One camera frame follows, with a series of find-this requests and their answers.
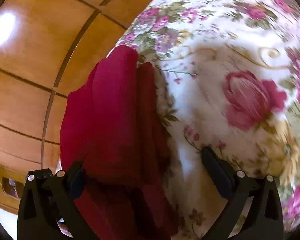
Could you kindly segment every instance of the floral bedspread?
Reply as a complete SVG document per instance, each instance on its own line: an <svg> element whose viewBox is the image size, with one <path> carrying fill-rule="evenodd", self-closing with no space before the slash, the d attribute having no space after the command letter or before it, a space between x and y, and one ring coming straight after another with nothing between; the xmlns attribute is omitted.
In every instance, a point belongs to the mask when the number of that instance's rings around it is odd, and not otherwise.
<svg viewBox="0 0 300 240"><path fill-rule="evenodd" d="M173 152L163 185L179 214L174 239L203 236L226 204L201 164L208 145L235 170L275 176L284 227L293 230L300 223L297 3L153 0L122 44L156 69L158 114Z"/></svg>

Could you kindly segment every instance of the red towel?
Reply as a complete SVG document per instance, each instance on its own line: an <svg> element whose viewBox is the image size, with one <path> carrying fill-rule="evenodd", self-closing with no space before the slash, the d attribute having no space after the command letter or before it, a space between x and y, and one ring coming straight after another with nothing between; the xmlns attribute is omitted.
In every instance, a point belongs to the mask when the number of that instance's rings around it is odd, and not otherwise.
<svg viewBox="0 0 300 240"><path fill-rule="evenodd" d="M83 160L89 176L74 202L102 240L170 240L177 218L161 186L169 149L156 115L154 70L116 47L68 97L61 164Z"/></svg>

